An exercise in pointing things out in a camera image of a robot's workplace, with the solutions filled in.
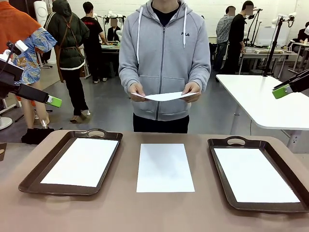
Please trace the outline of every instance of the brown tray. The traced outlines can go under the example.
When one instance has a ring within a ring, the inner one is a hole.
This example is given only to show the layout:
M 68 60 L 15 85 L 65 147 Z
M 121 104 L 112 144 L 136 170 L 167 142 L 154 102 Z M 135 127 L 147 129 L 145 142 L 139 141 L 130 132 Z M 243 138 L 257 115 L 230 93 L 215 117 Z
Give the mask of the brown tray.
M 229 144 L 231 139 L 240 139 L 245 144 Z M 208 144 L 215 162 L 223 190 L 225 192 L 228 203 L 237 210 L 265 212 L 265 213 L 307 213 L 309 212 L 309 192 L 300 182 L 297 176 L 284 162 L 275 149 L 266 141 L 248 140 L 239 136 L 232 136 L 226 139 L 209 139 Z M 227 177 L 222 169 L 219 159 L 214 151 L 215 148 L 258 148 L 265 155 L 268 161 L 278 171 L 281 177 L 293 190 L 294 194 L 299 198 L 300 203 L 241 203 L 237 202 Z
M 96 194 L 102 186 L 104 177 L 114 158 L 116 150 L 120 144 L 123 135 L 121 133 L 106 132 L 101 129 L 92 129 L 89 131 L 70 131 L 60 142 L 44 157 L 44 159 L 28 174 L 20 183 L 19 190 L 27 193 L 38 193 L 57 196 L 91 196 Z M 117 140 L 117 146 L 100 178 L 98 185 L 93 187 L 41 184 L 41 181 L 59 161 L 63 154 L 68 150 L 77 138 Z

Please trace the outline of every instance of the white wall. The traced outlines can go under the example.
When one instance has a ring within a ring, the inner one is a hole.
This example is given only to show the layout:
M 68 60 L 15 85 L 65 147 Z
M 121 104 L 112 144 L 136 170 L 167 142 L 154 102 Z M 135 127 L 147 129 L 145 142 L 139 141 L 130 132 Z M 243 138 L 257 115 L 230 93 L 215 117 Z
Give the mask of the white wall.
M 72 11 L 79 17 L 84 16 L 83 3 L 86 0 L 68 0 Z M 95 7 L 95 12 L 98 15 L 105 15 L 108 10 L 123 15 L 130 15 L 140 5 L 147 0 L 89 0 Z M 241 7 L 245 0 L 186 0 L 191 7 L 199 15 L 205 17 L 207 31 L 209 36 L 216 35 L 216 26 L 219 19 L 225 14 L 225 10 L 229 5 L 236 7 L 236 12 L 241 11 Z M 262 8 L 259 20 L 263 21 L 261 26 L 270 26 L 272 19 L 278 14 L 289 14 L 297 12 L 296 21 L 290 30 L 289 39 L 297 37 L 300 29 L 304 28 L 305 23 L 309 21 L 309 0 L 253 0 L 258 8 Z M 246 25 L 246 31 L 249 28 L 251 21 Z

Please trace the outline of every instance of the neck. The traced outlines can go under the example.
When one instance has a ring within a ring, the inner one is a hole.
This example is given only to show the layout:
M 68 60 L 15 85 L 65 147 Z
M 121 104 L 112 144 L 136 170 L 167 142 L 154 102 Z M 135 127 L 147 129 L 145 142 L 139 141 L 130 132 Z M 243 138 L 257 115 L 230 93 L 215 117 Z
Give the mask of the neck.
M 154 0 L 153 7 L 163 13 L 172 12 L 179 7 L 177 0 Z
M 246 11 L 241 11 L 240 14 L 241 14 L 242 16 L 246 16 Z

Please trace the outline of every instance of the white round base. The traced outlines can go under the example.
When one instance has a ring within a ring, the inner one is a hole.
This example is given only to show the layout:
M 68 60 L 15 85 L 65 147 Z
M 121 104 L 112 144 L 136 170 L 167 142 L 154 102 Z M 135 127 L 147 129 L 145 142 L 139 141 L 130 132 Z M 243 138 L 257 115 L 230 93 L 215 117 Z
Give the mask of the white round base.
M 0 130 L 9 127 L 13 121 L 9 117 L 0 118 Z

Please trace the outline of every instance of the hoodie drawstring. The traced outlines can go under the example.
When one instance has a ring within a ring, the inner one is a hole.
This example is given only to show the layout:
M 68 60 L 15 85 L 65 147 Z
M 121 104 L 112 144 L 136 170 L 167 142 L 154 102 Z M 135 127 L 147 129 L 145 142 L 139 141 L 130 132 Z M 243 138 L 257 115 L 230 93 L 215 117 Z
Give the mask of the hoodie drawstring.
M 140 63 L 140 56 L 139 56 L 139 52 L 140 52 L 140 19 L 141 19 L 141 15 L 143 13 L 143 7 L 140 8 L 140 16 L 139 16 L 139 29 L 138 29 L 138 34 L 137 34 L 137 63 Z
M 187 24 L 187 4 L 184 10 L 184 21 L 183 21 L 183 48 L 185 47 L 185 26 Z

